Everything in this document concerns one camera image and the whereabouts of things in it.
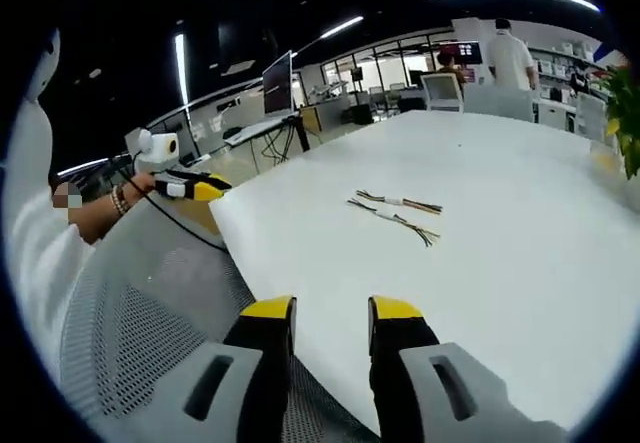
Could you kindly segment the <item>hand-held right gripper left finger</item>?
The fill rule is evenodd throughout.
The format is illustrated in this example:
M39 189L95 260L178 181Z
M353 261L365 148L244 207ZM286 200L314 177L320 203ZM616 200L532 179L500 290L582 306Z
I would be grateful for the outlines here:
M296 299L259 300L221 343L161 377L127 421L135 442L277 442L288 404Z

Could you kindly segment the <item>person's left hand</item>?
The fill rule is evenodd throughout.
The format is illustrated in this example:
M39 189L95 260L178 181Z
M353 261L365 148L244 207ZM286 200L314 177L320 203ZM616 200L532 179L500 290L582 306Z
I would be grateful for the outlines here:
M149 173L139 173L134 175L125 185L124 193L131 201L138 201L155 188L154 176Z

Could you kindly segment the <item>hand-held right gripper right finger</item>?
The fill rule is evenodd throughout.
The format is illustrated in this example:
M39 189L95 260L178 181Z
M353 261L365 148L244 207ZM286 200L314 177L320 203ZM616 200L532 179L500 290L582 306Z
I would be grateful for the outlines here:
M565 442L509 399L506 383L455 343L442 343L410 303L368 300L369 383L384 442Z

